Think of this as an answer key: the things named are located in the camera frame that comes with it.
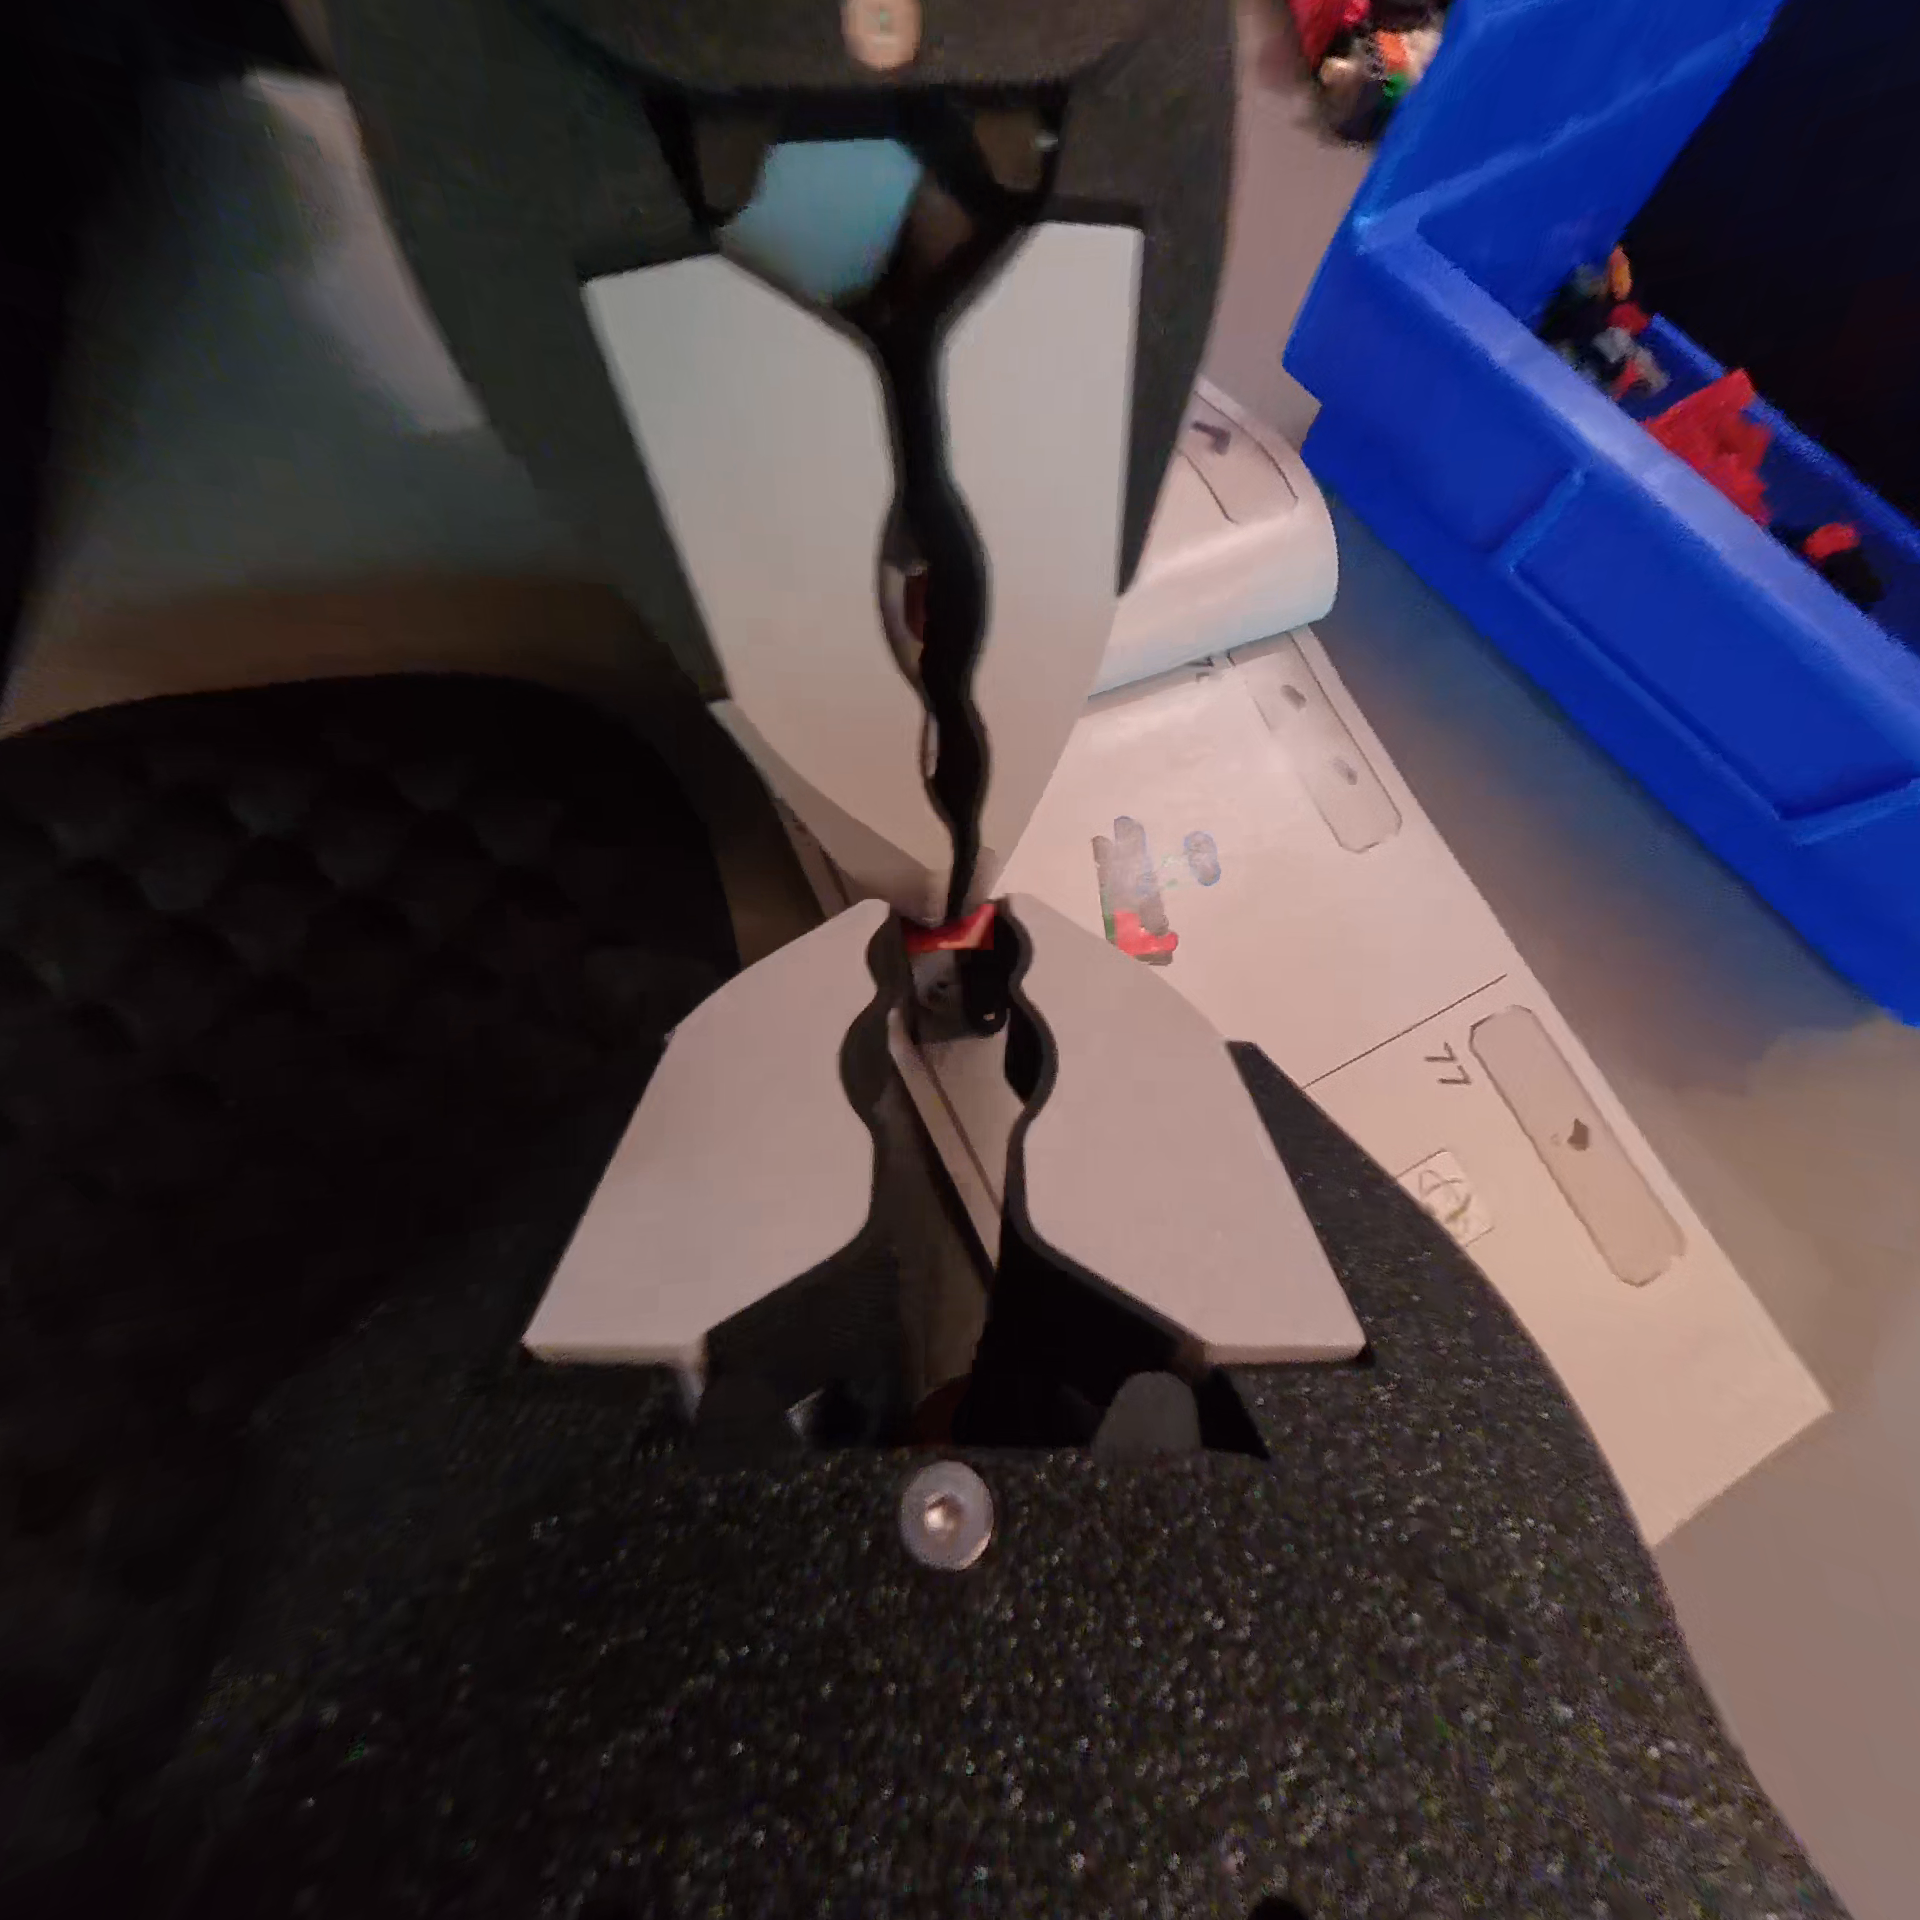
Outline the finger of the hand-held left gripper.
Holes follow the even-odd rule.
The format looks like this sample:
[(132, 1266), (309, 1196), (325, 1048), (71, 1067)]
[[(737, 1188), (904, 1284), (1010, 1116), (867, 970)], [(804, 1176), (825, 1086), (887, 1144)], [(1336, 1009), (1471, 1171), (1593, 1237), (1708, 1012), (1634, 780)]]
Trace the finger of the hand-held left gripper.
[(717, 657), (717, 721), (860, 897), (946, 920), (924, 699), (881, 609), (897, 476), (877, 350), (717, 250), (582, 301)]
[(1045, 220), (966, 249), (929, 293), (937, 499), (962, 620), (929, 693), (950, 866), (924, 920), (995, 893), (1107, 653), (1121, 598), (1143, 236)]

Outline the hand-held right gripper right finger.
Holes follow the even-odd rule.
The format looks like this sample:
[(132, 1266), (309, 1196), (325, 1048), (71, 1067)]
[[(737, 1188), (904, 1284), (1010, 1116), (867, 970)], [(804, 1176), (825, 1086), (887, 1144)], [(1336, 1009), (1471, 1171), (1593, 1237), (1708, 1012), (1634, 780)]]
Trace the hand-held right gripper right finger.
[(967, 1041), (995, 1271), (967, 1446), (1262, 1446), (1238, 1369), (1366, 1349), (1228, 1041), (1033, 893), (995, 911)]

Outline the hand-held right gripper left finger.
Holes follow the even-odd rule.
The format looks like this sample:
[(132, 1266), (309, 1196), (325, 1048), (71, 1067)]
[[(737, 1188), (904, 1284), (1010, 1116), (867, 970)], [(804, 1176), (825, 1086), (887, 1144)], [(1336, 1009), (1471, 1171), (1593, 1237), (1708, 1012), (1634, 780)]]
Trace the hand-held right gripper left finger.
[(860, 902), (700, 1001), (665, 1041), (534, 1308), (549, 1366), (654, 1369), (827, 1441), (908, 1414), (901, 1214), (916, 1171), (891, 1028), (901, 922)]

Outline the small red grey brick assembly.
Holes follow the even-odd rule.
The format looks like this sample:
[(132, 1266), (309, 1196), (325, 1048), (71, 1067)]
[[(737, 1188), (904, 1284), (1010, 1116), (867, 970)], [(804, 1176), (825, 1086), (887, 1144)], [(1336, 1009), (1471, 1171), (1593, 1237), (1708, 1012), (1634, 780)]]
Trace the small red grey brick assembly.
[(901, 947), (908, 957), (901, 1024), (919, 1052), (1003, 1035), (1021, 933), (998, 902), (984, 902), (937, 929), (909, 926)]

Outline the white instruction booklet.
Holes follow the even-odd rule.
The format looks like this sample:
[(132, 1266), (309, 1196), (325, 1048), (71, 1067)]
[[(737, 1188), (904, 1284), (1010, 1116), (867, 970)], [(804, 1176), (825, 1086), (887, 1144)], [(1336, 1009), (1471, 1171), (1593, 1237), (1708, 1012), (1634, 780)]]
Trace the white instruction booklet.
[(1541, 994), (1310, 619), (1302, 455), (1198, 383), (1143, 568), (998, 884), (1262, 1044), (1564, 1374), (1650, 1544), (1828, 1414)]

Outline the heap of colourful toy pieces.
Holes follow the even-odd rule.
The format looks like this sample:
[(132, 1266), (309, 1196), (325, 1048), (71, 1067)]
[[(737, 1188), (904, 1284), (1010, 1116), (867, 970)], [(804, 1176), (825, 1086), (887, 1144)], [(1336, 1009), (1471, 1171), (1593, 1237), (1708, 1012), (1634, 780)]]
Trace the heap of colourful toy pieces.
[(1378, 145), (1436, 62), (1452, 2), (1286, 2), (1326, 131)]

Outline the blue plastic bin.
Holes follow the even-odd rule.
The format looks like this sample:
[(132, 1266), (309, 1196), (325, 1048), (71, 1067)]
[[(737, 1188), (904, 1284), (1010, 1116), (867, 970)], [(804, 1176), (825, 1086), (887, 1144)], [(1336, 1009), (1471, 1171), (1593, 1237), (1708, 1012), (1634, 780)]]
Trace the blue plastic bin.
[(1779, 2), (1460, 2), (1284, 365), (1307, 466), (1751, 883), (1916, 1024), (1916, 653), (1535, 320), (1600, 265)]

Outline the pile of red black bricks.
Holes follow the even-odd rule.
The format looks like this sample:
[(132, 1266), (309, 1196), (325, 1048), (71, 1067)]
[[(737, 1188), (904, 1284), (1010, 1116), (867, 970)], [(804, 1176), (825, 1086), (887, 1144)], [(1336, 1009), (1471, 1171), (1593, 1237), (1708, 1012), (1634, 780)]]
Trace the pile of red black bricks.
[(1745, 370), (1726, 370), (1650, 315), (1634, 301), (1626, 250), (1572, 269), (1535, 333), (1675, 462), (1916, 653), (1916, 512), (1872, 492)]

